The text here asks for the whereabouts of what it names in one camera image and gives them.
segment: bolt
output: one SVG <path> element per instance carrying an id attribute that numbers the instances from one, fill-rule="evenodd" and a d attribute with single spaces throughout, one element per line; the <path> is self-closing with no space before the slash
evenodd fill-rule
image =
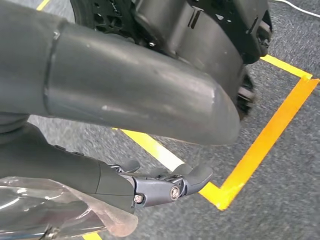
<path id="1" fill-rule="evenodd" d="M 173 186 L 170 191 L 170 197 L 171 199 L 176 201 L 179 198 L 179 195 L 180 194 L 180 191 L 177 186 Z"/>
<path id="2" fill-rule="evenodd" d="M 143 201 L 143 197 L 141 195 L 135 195 L 134 201 L 137 204 L 140 204 Z"/>

